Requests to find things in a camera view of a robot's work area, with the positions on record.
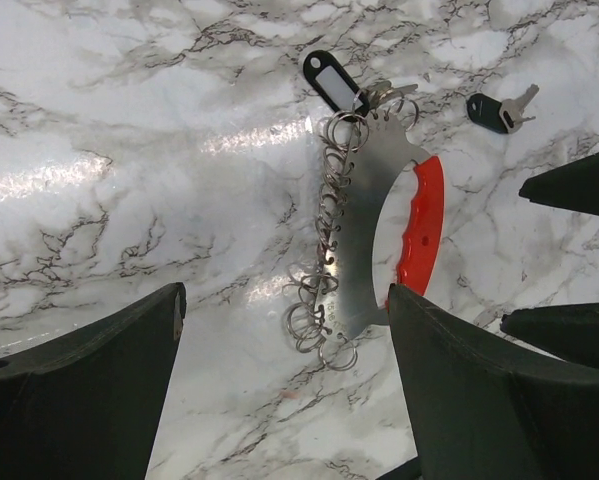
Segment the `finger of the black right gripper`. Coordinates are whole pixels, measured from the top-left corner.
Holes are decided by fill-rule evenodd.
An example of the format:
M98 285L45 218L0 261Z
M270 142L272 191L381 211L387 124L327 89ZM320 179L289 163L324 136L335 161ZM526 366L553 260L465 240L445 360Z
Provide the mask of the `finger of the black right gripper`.
M599 216L599 152L528 178L519 196L536 204Z
M516 310L501 330L563 360L599 368L599 303Z

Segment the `steel key organizer red handle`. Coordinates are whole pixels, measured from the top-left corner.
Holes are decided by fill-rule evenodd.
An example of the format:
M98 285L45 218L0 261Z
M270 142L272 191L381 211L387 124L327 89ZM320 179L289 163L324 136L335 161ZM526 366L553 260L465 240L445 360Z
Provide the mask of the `steel key organizer red handle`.
M320 138L316 260L288 270L286 284L296 292L285 326L297 351L315 352L325 368L346 371L358 361L355 339L387 322L373 280L376 229L386 198L401 173L415 174L395 276L424 294L443 229L444 172L440 158L411 143L390 110L367 116L339 111L325 122Z

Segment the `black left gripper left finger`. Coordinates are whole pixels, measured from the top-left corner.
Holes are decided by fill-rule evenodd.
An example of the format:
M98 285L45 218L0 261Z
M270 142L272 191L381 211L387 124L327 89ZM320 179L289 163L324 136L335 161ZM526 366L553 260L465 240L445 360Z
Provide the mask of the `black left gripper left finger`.
M0 479L144 478L184 318L171 283L0 358Z

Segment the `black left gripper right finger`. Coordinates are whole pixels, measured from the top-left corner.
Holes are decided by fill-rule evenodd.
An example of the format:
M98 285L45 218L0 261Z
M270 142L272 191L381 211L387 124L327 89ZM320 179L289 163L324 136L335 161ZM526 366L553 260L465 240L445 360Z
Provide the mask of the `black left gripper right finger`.
M402 285L389 321L427 479L599 479L599 368L490 333Z

